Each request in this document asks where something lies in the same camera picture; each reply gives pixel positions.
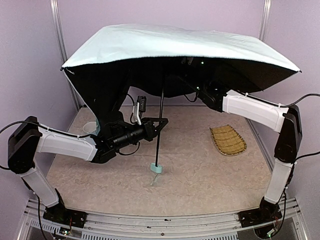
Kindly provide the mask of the mint green black umbrella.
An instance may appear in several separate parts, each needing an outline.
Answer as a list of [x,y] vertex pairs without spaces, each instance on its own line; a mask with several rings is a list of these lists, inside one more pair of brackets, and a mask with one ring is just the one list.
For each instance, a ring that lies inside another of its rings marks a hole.
[[256,37],[172,26],[101,28],[61,68],[104,125],[130,87],[152,96],[195,93],[210,109],[238,115],[279,134],[272,180],[293,172],[302,140],[300,111],[254,96],[300,69]]

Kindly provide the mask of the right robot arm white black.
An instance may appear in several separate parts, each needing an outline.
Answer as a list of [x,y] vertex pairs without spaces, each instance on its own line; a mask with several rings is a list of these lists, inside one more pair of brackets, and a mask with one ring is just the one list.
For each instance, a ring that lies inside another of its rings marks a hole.
[[302,140],[299,108],[285,107],[225,87],[208,90],[196,86],[195,91],[210,109],[244,117],[278,133],[271,179],[260,202],[260,209],[275,210],[294,171]]

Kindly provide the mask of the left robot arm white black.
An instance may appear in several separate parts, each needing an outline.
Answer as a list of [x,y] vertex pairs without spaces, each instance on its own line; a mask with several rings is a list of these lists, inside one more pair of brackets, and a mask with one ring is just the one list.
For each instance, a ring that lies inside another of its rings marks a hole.
[[65,205],[39,169],[36,153],[70,156],[94,164],[104,164],[129,145],[141,140],[151,142],[168,124],[167,118],[143,117],[135,123],[124,121],[116,111],[99,119],[98,134],[75,135],[40,124],[34,116],[18,121],[18,128],[8,139],[8,169],[19,175],[45,207],[57,212]]

